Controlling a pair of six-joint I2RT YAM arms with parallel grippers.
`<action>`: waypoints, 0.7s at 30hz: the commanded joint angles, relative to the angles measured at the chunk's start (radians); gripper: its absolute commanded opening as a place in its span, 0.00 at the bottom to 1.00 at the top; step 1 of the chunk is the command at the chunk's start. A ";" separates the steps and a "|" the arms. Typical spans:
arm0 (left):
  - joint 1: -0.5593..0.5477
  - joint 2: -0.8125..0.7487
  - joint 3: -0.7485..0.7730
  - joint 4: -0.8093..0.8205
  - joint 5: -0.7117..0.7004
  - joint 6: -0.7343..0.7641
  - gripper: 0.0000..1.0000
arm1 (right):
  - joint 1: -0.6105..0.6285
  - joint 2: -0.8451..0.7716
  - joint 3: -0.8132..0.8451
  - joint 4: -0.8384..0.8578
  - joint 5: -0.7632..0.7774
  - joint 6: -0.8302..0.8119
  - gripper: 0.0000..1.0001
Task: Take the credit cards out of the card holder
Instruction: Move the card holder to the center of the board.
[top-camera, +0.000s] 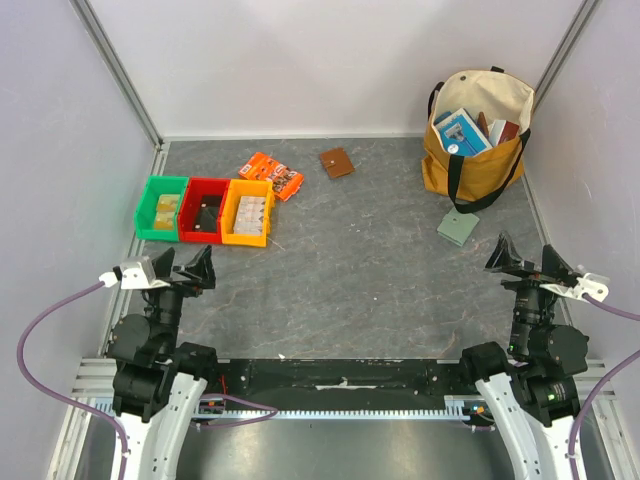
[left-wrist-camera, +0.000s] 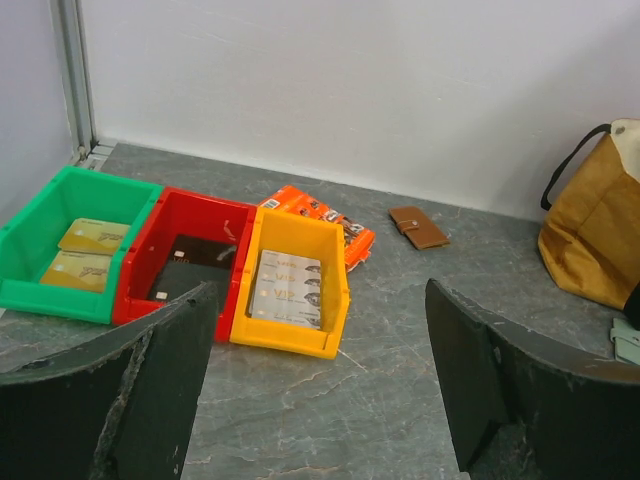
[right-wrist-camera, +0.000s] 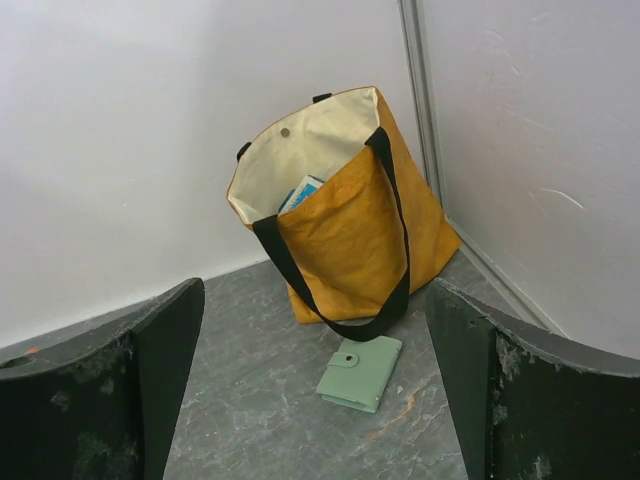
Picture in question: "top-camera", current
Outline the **green card holder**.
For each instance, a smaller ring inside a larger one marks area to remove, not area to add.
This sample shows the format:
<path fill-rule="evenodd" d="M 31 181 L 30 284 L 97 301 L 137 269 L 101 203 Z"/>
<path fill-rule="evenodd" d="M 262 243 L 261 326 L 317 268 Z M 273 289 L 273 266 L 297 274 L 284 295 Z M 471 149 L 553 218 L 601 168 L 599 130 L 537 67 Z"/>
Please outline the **green card holder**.
<path fill-rule="evenodd" d="M 452 208 L 437 227 L 437 233 L 446 240 L 462 247 L 479 223 L 474 214 L 463 214 Z"/>

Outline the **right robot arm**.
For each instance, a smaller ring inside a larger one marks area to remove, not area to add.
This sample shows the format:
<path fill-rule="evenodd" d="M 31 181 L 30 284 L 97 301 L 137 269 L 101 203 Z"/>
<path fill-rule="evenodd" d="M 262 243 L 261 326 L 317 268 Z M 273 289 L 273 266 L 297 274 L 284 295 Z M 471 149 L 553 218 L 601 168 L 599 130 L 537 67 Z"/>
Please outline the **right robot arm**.
<path fill-rule="evenodd" d="M 458 381 L 480 393 L 507 449 L 517 479 L 572 479 L 584 474 L 569 454 L 569 434 L 580 412 L 575 375 L 587 370 L 588 337 L 557 324 L 556 288 L 579 284 L 576 273 L 550 246 L 542 263 L 523 259 L 508 233 L 499 235 L 485 265 L 504 275 L 515 302 L 507 347 L 487 342 L 464 349 Z"/>

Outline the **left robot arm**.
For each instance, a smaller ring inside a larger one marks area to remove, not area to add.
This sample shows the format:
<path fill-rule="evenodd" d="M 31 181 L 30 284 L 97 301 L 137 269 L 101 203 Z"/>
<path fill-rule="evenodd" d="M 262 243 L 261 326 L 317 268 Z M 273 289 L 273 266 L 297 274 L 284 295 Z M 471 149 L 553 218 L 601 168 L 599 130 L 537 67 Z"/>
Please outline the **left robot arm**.
<path fill-rule="evenodd" d="M 146 303 L 142 313 L 117 321 L 106 351 L 116 363 L 112 408 L 124 447 L 114 458 L 115 479 L 175 478 L 196 406 L 219 384 L 215 349 L 178 341 L 185 299 L 216 286 L 211 253 L 205 246 L 176 265 L 169 248 L 113 270 L 120 289 L 139 292 Z"/>

